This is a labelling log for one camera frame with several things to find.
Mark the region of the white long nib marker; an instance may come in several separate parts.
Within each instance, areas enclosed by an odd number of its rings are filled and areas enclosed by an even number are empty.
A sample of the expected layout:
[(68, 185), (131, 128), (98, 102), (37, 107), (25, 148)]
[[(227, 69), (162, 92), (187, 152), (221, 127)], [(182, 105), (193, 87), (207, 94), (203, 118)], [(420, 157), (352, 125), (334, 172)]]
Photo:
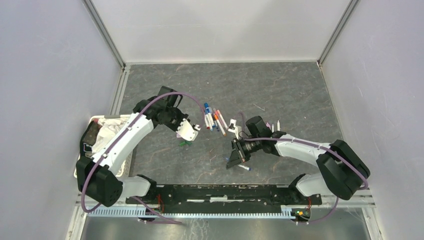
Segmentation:
[(246, 165), (238, 164), (237, 166), (240, 167), (240, 168), (242, 168), (242, 169), (244, 169), (244, 170), (246, 170), (246, 171), (251, 171), (251, 168), (248, 167), (248, 166), (246, 166)]

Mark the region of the orange marker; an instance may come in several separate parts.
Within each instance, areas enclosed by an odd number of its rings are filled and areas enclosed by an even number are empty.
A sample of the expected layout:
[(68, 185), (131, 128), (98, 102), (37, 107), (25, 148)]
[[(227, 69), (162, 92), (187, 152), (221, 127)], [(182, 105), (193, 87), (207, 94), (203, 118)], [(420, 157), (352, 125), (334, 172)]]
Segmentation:
[(220, 120), (219, 120), (218, 116), (214, 113), (214, 114), (213, 114), (213, 117), (214, 117), (214, 120), (215, 120), (215, 122), (216, 122), (216, 124), (217, 124), (217, 127), (219, 128), (219, 130), (220, 130), (220, 132), (222, 133), (222, 135), (223, 135), (223, 136), (226, 136), (227, 134), (226, 134), (225, 129), (223, 128), (223, 126), (222, 126), (222, 124), (221, 124), (221, 122), (220, 122)]

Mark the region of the pink white marker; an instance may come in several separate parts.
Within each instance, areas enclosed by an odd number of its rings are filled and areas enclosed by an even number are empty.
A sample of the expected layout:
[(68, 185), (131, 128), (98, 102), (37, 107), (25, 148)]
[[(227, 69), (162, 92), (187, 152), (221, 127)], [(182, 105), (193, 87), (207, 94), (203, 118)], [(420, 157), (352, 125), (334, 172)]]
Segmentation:
[(221, 120), (221, 122), (222, 122), (223, 126), (224, 126), (224, 127), (225, 127), (225, 129), (227, 130), (229, 127), (228, 127), (228, 125), (227, 125), (227, 123), (226, 123), (226, 121), (225, 121), (225, 119), (224, 119), (223, 115), (221, 114), (220, 110), (219, 110), (219, 109), (217, 109), (217, 110), (216, 110), (216, 113), (218, 114), (218, 116), (219, 116), (219, 118), (220, 118), (220, 120)]

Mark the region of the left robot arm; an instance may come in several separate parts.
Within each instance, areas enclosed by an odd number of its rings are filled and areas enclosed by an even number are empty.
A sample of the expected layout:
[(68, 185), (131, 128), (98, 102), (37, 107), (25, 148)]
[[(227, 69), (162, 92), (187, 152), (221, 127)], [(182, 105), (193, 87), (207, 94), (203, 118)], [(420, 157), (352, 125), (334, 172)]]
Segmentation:
[(139, 142), (158, 125), (164, 125), (186, 141), (194, 141), (198, 130), (191, 125), (188, 115), (178, 108), (181, 92), (162, 86), (158, 95), (140, 101), (122, 129), (91, 157), (81, 156), (76, 163), (81, 202), (85, 197), (105, 207), (120, 198), (139, 197), (145, 204), (153, 203), (157, 190), (152, 180), (143, 176), (117, 177), (127, 156)]

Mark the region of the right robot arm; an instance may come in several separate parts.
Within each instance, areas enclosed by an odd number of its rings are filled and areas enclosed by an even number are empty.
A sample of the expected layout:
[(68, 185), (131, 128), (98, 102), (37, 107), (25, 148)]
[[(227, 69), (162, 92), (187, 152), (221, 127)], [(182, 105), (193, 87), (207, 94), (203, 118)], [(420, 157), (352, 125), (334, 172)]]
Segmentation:
[(369, 187), (369, 168), (345, 141), (321, 143), (272, 131), (260, 116), (250, 118), (245, 125), (249, 134), (242, 136), (243, 128), (237, 121), (229, 122), (228, 130), (235, 138), (227, 169), (248, 162), (258, 151), (300, 160), (319, 169), (319, 173), (303, 174), (293, 181), (294, 187), (288, 191), (293, 203), (302, 204), (312, 195), (329, 193), (348, 201), (358, 190)]

